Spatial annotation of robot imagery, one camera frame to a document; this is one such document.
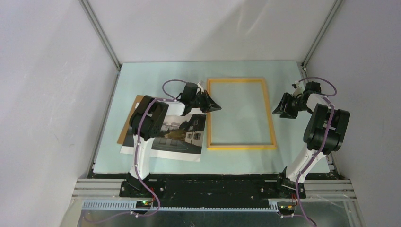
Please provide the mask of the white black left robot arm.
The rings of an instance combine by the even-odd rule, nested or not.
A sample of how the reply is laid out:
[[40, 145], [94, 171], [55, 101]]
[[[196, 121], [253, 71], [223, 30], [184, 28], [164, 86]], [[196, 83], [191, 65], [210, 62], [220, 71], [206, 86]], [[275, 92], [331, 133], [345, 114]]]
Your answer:
[[131, 191], [138, 197], [149, 192], [149, 183], [144, 181], [149, 175], [151, 144], [160, 133], [163, 121], [167, 116], [185, 116], [192, 109], [210, 113], [222, 109], [199, 83], [185, 82], [183, 92], [177, 97], [168, 94], [169, 98], [158, 98], [145, 95], [130, 117], [134, 141], [134, 159], [129, 171]]

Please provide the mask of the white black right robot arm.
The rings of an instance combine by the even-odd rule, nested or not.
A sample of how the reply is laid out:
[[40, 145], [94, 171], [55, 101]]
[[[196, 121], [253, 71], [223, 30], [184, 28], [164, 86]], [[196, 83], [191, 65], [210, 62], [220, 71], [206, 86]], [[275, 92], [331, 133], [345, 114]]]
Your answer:
[[303, 135], [302, 151], [279, 173], [275, 184], [275, 192], [282, 198], [300, 192], [307, 174], [317, 162], [341, 148], [350, 119], [350, 112], [336, 109], [329, 96], [322, 93], [320, 83], [312, 81], [301, 87], [300, 81], [296, 81], [292, 87], [294, 92], [284, 93], [272, 113], [280, 118], [295, 119], [299, 112], [307, 111], [311, 118]]

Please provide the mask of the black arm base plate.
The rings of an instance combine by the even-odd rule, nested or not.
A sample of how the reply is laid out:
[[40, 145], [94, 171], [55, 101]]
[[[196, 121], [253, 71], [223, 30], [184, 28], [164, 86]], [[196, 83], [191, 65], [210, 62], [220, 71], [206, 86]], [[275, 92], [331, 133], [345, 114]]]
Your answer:
[[161, 202], [165, 208], [269, 208], [273, 199], [306, 198], [283, 174], [150, 174], [142, 181], [128, 176], [119, 196]]

